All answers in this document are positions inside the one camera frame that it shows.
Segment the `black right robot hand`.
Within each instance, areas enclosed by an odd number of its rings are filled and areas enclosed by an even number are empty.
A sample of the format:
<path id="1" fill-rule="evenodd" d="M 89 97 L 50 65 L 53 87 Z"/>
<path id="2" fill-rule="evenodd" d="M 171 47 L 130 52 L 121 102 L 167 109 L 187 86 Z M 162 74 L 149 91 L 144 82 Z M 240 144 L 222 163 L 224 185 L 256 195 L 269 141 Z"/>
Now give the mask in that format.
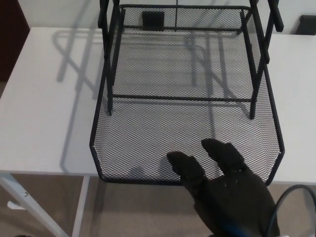
<path id="1" fill-rule="evenodd" d="M 203 139 L 202 147 L 223 175 L 209 179 L 194 156 L 167 154 L 173 171 L 194 200 L 194 208 L 215 237 L 278 237 L 271 221 L 274 199 L 263 180 L 231 143 Z"/>

